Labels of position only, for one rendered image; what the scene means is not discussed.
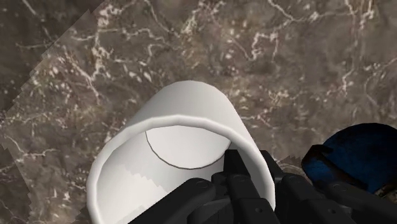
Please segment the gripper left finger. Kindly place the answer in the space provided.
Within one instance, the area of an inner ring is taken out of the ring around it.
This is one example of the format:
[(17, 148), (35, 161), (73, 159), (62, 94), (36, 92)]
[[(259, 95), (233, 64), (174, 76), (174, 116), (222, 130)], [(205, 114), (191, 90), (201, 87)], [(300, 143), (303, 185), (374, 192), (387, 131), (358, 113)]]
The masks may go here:
[(191, 178), (128, 224), (273, 224), (237, 150), (227, 150), (222, 172)]

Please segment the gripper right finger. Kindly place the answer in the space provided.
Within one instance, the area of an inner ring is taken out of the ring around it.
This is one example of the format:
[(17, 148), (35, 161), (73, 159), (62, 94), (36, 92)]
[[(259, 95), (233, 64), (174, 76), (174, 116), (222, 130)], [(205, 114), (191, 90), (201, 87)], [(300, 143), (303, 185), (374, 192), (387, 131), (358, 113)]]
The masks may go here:
[(275, 213), (281, 224), (397, 224), (397, 204), (344, 182), (320, 194), (303, 176), (283, 172), (263, 150), (275, 183)]

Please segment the white cup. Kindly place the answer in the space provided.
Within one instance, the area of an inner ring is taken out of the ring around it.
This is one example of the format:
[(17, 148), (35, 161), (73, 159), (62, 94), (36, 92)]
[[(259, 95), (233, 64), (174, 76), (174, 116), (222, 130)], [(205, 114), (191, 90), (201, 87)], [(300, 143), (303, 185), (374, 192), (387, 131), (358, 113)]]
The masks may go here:
[(128, 224), (190, 178), (210, 179), (235, 146), (259, 195), (275, 205), (268, 165), (217, 88), (179, 81), (157, 92), (99, 152), (87, 179), (93, 224)]

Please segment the dark blue rounded object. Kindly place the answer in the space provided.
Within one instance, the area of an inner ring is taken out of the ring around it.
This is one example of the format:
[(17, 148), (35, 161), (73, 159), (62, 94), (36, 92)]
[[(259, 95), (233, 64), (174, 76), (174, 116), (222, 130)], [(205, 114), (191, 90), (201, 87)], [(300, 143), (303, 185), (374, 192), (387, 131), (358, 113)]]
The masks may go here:
[(397, 129), (382, 123), (346, 127), (312, 145), (301, 166), (320, 189), (340, 181), (369, 193), (390, 192), (397, 188)]

